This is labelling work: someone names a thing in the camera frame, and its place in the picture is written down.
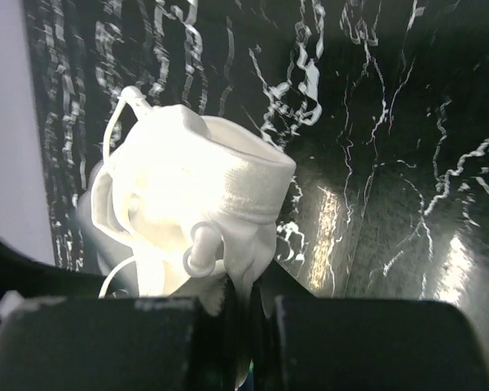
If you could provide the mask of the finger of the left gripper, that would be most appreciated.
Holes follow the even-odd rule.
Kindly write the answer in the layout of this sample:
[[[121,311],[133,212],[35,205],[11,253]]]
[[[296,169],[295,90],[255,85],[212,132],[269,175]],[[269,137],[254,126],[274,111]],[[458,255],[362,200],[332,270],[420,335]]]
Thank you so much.
[[[40,296],[97,296],[99,275],[78,273],[33,261],[0,240],[0,300],[8,291],[24,298]]]

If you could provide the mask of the white bra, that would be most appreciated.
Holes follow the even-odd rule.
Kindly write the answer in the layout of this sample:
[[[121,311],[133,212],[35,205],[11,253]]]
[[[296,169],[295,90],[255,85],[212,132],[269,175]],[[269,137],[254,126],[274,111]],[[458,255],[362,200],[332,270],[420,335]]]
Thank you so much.
[[[295,161],[241,125],[182,105],[152,106],[121,91],[89,191],[94,228],[131,250],[107,273],[105,295],[128,265],[142,297],[168,296],[190,278],[228,275],[241,311],[271,264],[276,222]]]

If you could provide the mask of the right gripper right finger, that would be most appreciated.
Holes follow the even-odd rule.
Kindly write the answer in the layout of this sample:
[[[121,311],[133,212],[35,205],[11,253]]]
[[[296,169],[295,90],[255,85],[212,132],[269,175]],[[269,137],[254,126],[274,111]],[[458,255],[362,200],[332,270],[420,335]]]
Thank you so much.
[[[253,283],[250,298],[252,316],[281,316],[294,305],[315,301],[317,297],[304,288],[287,270],[273,261]]]

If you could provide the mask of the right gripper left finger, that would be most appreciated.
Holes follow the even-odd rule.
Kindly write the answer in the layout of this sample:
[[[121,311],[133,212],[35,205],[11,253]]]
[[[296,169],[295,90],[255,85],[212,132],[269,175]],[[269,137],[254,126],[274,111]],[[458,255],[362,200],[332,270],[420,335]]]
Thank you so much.
[[[195,297],[209,315],[217,316],[222,312],[226,300],[226,290],[231,286],[231,279],[228,275],[190,278],[172,292],[171,296]]]

